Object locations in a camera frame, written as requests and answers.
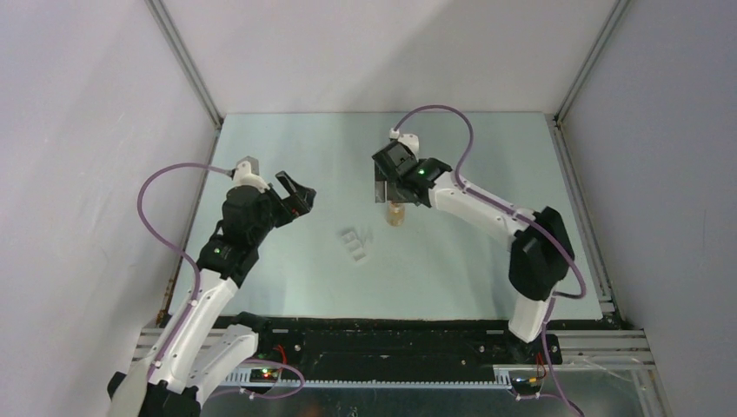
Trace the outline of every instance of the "white wall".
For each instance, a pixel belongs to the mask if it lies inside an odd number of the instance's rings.
[[[0,414],[104,415],[176,260],[138,187],[213,129],[143,1],[3,2],[0,50]],[[147,200],[176,242],[199,179]]]
[[[619,302],[676,416],[734,415],[734,22],[734,1],[634,2],[565,123]]]
[[[167,2],[223,112],[554,113],[614,0]]]

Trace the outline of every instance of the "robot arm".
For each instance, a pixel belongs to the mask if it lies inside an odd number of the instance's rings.
[[[113,376],[109,416],[199,415],[217,385],[256,353],[258,332],[268,324],[258,316],[239,314],[217,343],[196,358],[222,309],[258,261],[266,235],[309,213],[316,192],[282,171],[276,177],[289,196],[281,199],[258,175],[258,161],[250,157],[240,161],[231,176],[235,185],[222,205],[222,219],[197,259],[198,285],[129,375]]]
[[[392,134],[394,138],[389,144],[373,156],[379,187],[377,196],[384,197],[377,200],[411,202],[446,211],[498,241],[510,253],[509,280],[518,293],[509,331],[525,343],[534,341],[540,333],[550,295],[558,281],[565,278],[568,264],[545,236],[518,216],[534,219],[573,258],[561,215],[552,208],[540,213],[516,208],[462,177],[462,184],[458,184],[446,163],[434,158],[418,159],[417,136],[399,135],[395,131]]]

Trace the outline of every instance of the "aluminum frame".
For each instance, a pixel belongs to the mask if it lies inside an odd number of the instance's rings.
[[[215,134],[213,136],[212,146],[208,149],[208,155],[207,155],[207,164],[212,165],[212,158],[215,156],[215,149],[217,147],[217,142],[220,139],[220,130],[216,129]],[[189,241],[189,235],[192,233],[192,224],[195,223],[195,216],[197,215],[197,208],[200,206],[200,201],[203,198],[203,191],[205,190],[205,183],[207,182],[208,176],[210,175],[210,171],[207,169],[203,169],[202,178],[200,179],[200,183],[197,186],[197,198],[195,199],[195,203],[192,206],[192,209],[189,212],[189,215],[187,217],[187,224],[189,225],[187,227],[187,230],[184,233],[184,236],[182,236],[182,240],[179,242],[179,248],[186,248],[187,242]],[[159,309],[158,313],[156,314],[156,320],[155,323],[161,323],[163,321],[163,318],[166,316],[166,314],[169,313],[169,307],[171,305],[171,297],[174,295],[174,287],[176,285],[176,278],[179,276],[179,269],[182,267],[182,262],[184,259],[180,258],[177,262],[176,266],[174,267],[174,270],[171,273],[171,277],[169,278],[169,281],[166,283],[166,290],[164,291],[163,299],[162,299],[162,305]]]
[[[572,105],[578,96],[581,87],[588,79],[591,69],[595,66],[602,51],[607,46],[609,39],[614,30],[620,24],[624,17],[631,0],[617,0],[611,9],[607,20],[596,42],[579,69],[574,82],[568,89],[568,93],[563,99],[561,106],[555,116],[547,115],[550,135],[554,143],[555,152],[558,155],[563,177],[566,183],[568,196],[574,205],[574,215],[576,223],[581,231],[581,239],[584,244],[584,250],[590,262],[591,270],[594,273],[594,282],[597,284],[595,291],[599,297],[601,311],[605,315],[605,321],[614,323],[613,316],[621,314],[621,311],[615,304],[615,290],[612,282],[607,274],[606,267],[601,257],[599,244],[594,235],[594,228],[588,215],[588,208],[583,198],[580,181],[575,173],[571,155],[566,145],[564,132],[561,130],[561,121],[563,121],[570,111]],[[190,86],[197,95],[203,105],[206,113],[216,129],[222,127],[222,116],[216,107],[212,96],[207,90],[201,75],[196,69],[195,63],[187,51],[183,40],[176,29],[169,12],[164,5],[163,0],[146,0],[152,16],[162,30],[162,34],[169,44],[176,60],[180,63],[184,75],[187,77]],[[219,131],[213,141],[215,148]],[[204,179],[200,185],[199,194],[202,193]],[[191,230],[194,221],[194,213],[199,203],[199,197],[192,210],[192,216],[189,219],[189,230]],[[173,288],[174,281],[169,282],[169,290]],[[163,312],[168,310],[168,306],[164,306]],[[153,346],[162,330],[155,326],[142,329],[139,336],[136,350],[133,354],[133,361],[140,360]],[[210,346],[224,330],[210,331],[208,338],[205,340],[202,349]],[[500,333],[497,330],[489,330],[488,333]],[[585,371],[630,371],[631,381],[634,388],[637,389],[640,399],[642,412],[646,417],[661,417],[672,415],[663,391],[660,377],[655,367],[654,358],[647,344],[645,333],[641,330],[576,330],[576,331],[551,331],[556,334],[560,340],[561,352],[563,355],[563,364],[557,366],[556,369],[562,372],[585,372]],[[495,367],[500,375],[508,374],[516,371],[533,371],[533,366],[525,365],[500,365]],[[338,381],[311,381],[309,386],[315,387],[341,387]],[[387,387],[396,387],[396,385],[388,384]],[[448,384],[448,387],[455,389],[464,389],[468,387],[484,387],[479,385],[465,384]]]

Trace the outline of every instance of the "red wire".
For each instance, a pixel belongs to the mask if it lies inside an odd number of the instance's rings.
[[[274,347],[274,350],[278,350],[279,353],[282,354],[282,363],[286,364],[287,363],[287,354],[286,354],[286,352],[284,352],[284,347],[282,345],[276,345],[276,347]]]
[[[542,370],[544,372],[544,374],[540,377],[540,379],[543,379],[546,376],[548,376],[548,370],[545,368],[545,361],[542,359],[542,355],[541,354],[537,354],[537,362],[542,367]]]

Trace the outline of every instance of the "light blue tabletop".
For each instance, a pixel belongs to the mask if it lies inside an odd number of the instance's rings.
[[[452,215],[407,206],[399,228],[386,222],[386,205],[374,203],[371,156],[388,141],[399,113],[228,115],[213,164],[232,168],[245,156],[260,175],[286,192],[274,175],[285,170],[317,190],[313,211],[272,230],[223,314],[382,319],[508,319],[515,290],[508,253],[482,230]],[[472,113],[476,143],[463,175],[518,206],[561,212],[576,261],[590,288],[582,301],[559,300],[558,319],[600,319],[581,235],[574,221],[545,117],[540,113]],[[402,132],[420,137],[422,157],[452,166],[468,142],[463,122],[449,113],[410,119]],[[216,222],[231,182],[210,175],[197,209],[187,252],[197,258]],[[368,258],[356,265],[340,234],[354,229]],[[192,271],[176,284],[171,311],[184,300]],[[572,273],[559,289],[577,292]]]

